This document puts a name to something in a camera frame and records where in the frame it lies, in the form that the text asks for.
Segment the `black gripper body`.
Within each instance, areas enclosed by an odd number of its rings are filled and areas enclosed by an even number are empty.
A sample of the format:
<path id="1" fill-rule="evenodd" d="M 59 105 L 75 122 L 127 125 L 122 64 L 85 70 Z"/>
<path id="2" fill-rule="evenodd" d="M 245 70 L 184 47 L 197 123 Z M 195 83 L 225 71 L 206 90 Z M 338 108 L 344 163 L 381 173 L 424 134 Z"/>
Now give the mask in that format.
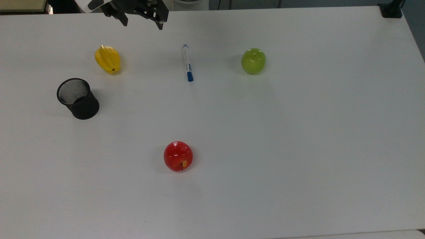
<path id="1" fill-rule="evenodd" d="M 126 14 L 140 15 L 146 19 L 167 19 L 169 10 L 162 0 L 111 0 L 100 6 L 108 17 L 123 18 Z"/>

